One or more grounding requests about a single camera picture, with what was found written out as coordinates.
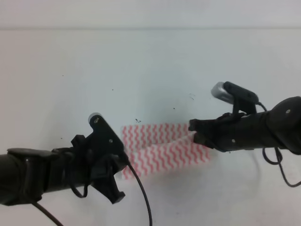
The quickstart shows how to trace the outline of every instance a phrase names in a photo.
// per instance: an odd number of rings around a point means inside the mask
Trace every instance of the black cable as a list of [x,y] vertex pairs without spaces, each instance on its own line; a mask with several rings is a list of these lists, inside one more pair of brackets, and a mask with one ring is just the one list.
[[[268,111],[267,108],[266,108],[262,103],[259,102],[259,103],[257,103],[257,105],[261,106],[261,107],[264,109],[265,112]],[[288,182],[288,180],[287,180],[287,178],[286,178],[286,176],[285,176],[285,174],[284,174],[284,170],[283,170],[282,164],[281,164],[281,162],[282,162],[282,160],[283,160],[283,156],[282,156],[280,150],[279,150],[277,147],[275,147],[275,154],[276,154],[276,157],[277,157],[277,161],[271,161],[271,160],[267,157],[267,155],[266,155],[266,153],[265,153],[265,148],[262,149],[262,155],[263,155],[264,160],[265,160],[267,163],[271,164],[271,165],[279,165],[279,168],[280,168],[280,171],[281,171],[283,180],[285,181],[285,183],[286,183],[289,187],[298,187],[298,186],[300,186],[300,185],[301,185],[301,181],[298,182],[298,183],[296,183],[296,184],[294,184],[294,185],[292,185],[291,183]]]
[[29,198],[27,195],[21,195],[20,193],[18,193],[16,191],[12,191],[12,190],[10,190],[10,189],[8,189],[6,187],[3,187],[3,186],[0,186],[0,190],[3,190],[3,191],[6,191],[8,193],[11,193],[13,195],[16,195],[16,196],[18,196],[21,199],[25,199],[31,205],[33,205],[38,210],[40,210],[42,213],[44,213],[46,215],[46,217],[48,217],[50,220],[52,220],[53,223],[55,223],[57,226],[63,226],[63,224],[58,219],[56,219],[51,213],[49,213],[47,209],[45,209],[43,206],[41,206],[40,204],[38,204],[36,201],[34,201],[31,198]]
[[136,171],[134,170],[133,166],[131,165],[131,163],[128,162],[127,165],[128,165],[129,168],[131,169],[133,175],[135,176],[135,178],[136,178],[136,180],[137,180],[137,182],[138,182],[138,184],[139,184],[139,186],[140,186],[140,188],[141,188],[142,194],[143,194],[144,199],[145,199],[145,204],[146,204],[146,207],[147,207],[147,211],[148,211],[148,213],[149,213],[150,226],[152,226],[151,207],[150,207],[150,203],[149,203],[149,200],[148,200],[148,198],[147,198],[147,195],[146,195],[146,193],[145,193],[145,189],[144,189],[144,187],[143,187],[143,185],[142,185],[142,183],[141,183],[141,181],[140,181],[140,179],[139,179],[139,177],[138,177]]

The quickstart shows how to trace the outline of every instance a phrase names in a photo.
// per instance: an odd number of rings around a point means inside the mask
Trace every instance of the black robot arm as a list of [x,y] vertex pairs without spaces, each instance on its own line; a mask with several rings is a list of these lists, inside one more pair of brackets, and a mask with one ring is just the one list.
[[[87,138],[77,135],[73,147],[53,151],[9,149],[0,155],[0,204],[35,202],[46,192],[71,188],[80,198],[91,185],[112,203],[125,194],[117,188],[114,174],[129,164],[118,136],[100,115],[89,120],[93,132]],[[76,187],[84,185],[80,194]]]
[[225,84],[224,87],[236,90],[232,94],[237,100],[232,102],[233,113],[215,120],[190,120],[189,130],[197,132],[195,143],[221,152],[276,147],[301,154],[301,97],[286,99],[271,111],[256,113],[255,105],[261,103],[253,92],[230,82]]

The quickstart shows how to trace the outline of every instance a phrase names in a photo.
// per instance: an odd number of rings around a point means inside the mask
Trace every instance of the wavy striped cloth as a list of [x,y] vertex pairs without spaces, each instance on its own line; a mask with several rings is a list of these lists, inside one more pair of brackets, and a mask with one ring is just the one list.
[[[193,143],[188,124],[130,125],[121,128],[121,139],[138,176],[208,162],[209,148]],[[134,178],[128,167],[123,179]]]

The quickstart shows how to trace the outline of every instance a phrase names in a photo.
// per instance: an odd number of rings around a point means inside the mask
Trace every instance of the white wall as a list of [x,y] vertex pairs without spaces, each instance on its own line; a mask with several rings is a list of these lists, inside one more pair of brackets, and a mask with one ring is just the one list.
[[[300,59],[301,31],[290,29],[1,31],[0,150],[70,146],[74,135],[91,132],[87,117],[95,111],[118,134],[135,119],[216,118],[231,110],[211,97],[218,81],[246,87],[272,108],[300,95]],[[296,182],[301,158],[284,157]],[[158,226],[301,222],[301,190],[287,187],[260,150],[216,153],[206,166],[143,183]],[[41,204],[66,226],[148,225],[136,182],[118,184],[127,196],[116,205],[92,188],[83,200],[66,190],[45,194]],[[0,206],[0,218],[12,226],[52,225],[31,206]]]
[[0,27],[294,27],[298,0],[0,0]]

